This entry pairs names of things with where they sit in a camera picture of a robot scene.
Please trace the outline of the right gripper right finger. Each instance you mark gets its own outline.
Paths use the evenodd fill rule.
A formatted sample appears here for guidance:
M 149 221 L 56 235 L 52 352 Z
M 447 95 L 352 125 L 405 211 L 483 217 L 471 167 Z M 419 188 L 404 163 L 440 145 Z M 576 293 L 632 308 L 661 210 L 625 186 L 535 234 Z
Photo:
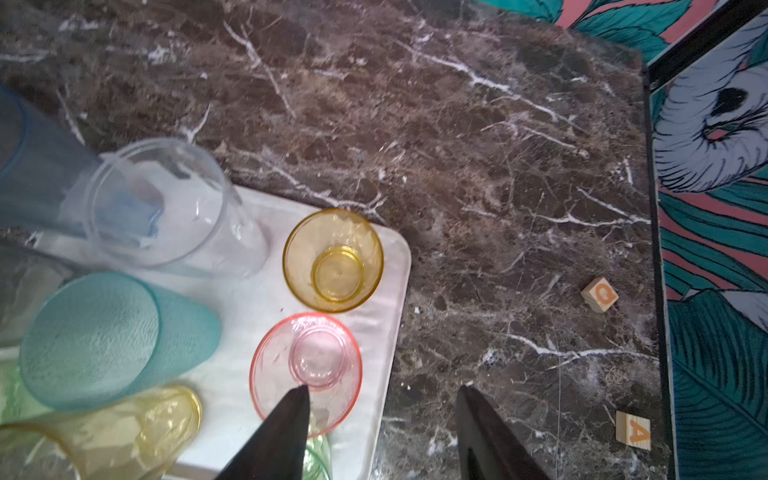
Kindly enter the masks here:
M 462 479 L 549 478 L 474 387 L 460 387 L 455 418 Z

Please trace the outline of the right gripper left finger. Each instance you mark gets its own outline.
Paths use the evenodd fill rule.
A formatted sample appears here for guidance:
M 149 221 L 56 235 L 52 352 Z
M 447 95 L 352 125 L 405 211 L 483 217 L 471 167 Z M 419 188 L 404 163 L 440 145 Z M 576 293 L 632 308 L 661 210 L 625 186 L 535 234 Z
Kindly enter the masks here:
M 289 390 L 217 479 L 301 479 L 309 417 L 308 386 Z

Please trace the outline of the green short tumbler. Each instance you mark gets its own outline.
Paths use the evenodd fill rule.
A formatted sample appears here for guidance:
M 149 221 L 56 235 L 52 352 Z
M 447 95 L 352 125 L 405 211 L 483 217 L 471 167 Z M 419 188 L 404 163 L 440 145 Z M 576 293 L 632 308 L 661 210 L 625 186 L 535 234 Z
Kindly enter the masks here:
M 302 479 L 332 479 L 331 445 L 327 435 L 307 440 L 303 457 Z

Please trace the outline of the pink faceted short tumbler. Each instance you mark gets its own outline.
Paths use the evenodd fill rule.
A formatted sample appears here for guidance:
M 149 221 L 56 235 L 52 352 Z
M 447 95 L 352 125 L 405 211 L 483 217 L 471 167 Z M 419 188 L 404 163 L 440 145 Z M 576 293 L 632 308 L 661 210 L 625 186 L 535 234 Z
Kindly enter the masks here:
M 326 435 L 350 414 L 360 394 L 363 362 L 351 331 L 323 313 L 290 316 L 261 340 L 251 362 L 249 388 L 264 420 L 291 389 L 309 388 L 308 436 Z

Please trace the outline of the yellow tall tumbler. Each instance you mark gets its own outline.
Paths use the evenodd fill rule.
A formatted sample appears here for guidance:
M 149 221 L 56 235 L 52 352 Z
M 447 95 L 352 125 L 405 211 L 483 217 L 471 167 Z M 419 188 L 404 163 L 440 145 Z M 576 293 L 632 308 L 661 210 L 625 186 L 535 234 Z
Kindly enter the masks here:
M 87 412 L 1 426 L 3 479 L 159 479 L 197 437 L 202 404 L 185 386 L 154 388 Z

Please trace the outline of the beige plastic tray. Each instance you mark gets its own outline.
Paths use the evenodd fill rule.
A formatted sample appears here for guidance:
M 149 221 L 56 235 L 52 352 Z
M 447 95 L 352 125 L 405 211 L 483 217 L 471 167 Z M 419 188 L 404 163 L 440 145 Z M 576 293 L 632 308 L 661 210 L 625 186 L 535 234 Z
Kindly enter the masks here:
M 180 378 L 200 398 L 203 420 L 197 438 L 168 470 L 169 479 L 215 478 L 251 437 L 261 423 L 249 389 L 255 350 L 275 324 L 306 309 L 286 284 L 282 252 L 293 228 L 314 207 L 244 187 L 238 193 L 269 241 L 269 257 L 256 274 L 240 281 L 160 272 L 136 275 L 208 305 L 222 324 L 214 355 Z M 355 406 L 329 435 L 335 479 L 370 475 L 411 267 L 405 239 L 382 226 L 376 232 L 384 249 L 381 282 L 361 306 L 337 317 L 360 347 L 363 380 Z

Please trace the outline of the amber faceted tumbler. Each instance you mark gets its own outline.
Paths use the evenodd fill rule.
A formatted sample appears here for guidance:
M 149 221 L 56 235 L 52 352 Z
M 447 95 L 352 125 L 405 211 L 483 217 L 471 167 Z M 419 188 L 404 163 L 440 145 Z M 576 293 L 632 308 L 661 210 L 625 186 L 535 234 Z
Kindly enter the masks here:
M 373 226 L 344 209 L 325 209 L 302 219 L 282 254 L 283 276 L 302 304 L 343 313 L 365 303 L 379 286 L 384 249 Z

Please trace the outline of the teal frosted tumbler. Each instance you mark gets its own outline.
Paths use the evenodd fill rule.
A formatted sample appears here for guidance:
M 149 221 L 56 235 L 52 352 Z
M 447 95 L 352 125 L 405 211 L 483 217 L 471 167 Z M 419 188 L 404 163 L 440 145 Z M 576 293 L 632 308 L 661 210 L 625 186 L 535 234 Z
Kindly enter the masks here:
M 195 368 L 221 334 L 202 303 L 123 273 L 88 274 L 37 310 L 22 338 L 20 375 L 51 409 L 100 408 Z

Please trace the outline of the light green faceted tumbler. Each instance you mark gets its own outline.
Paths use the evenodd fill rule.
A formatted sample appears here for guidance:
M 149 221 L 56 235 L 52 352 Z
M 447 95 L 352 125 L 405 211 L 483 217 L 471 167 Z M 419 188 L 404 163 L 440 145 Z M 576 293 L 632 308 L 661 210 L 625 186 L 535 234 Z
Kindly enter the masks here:
M 51 412 L 26 389 L 20 375 L 18 361 L 1 361 L 1 423 L 13 423 Z

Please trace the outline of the clear pink tall tumbler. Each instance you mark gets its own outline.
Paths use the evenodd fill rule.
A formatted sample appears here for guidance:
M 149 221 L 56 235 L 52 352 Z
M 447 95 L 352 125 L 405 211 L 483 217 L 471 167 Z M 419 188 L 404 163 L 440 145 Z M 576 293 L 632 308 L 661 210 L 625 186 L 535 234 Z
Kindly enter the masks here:
M 261 226 L 211 154 L 176 138 L 104 153 L 88 182 L 84 231 L 127 270 L 246 278 L 269 253 Z

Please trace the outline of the dark smoky transparent tumbler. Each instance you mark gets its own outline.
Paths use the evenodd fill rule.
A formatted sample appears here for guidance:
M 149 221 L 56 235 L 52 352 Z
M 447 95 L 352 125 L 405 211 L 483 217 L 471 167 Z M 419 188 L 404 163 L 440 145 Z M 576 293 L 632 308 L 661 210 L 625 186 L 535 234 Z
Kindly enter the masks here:
M 36 311 L 82 270 L 45 252 L 1 241 L 1 347 L 20 344 Z

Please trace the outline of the blue-grey transparent tumbler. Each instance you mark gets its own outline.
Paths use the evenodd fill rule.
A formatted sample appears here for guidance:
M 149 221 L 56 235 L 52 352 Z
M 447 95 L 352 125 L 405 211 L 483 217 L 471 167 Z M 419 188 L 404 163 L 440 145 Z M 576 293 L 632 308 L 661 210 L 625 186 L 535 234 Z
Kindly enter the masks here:
M 139 245 L 158 234 L 160 191 L 129 162 L 99 156 L 21 95 L 1 87 L 1 225 Z

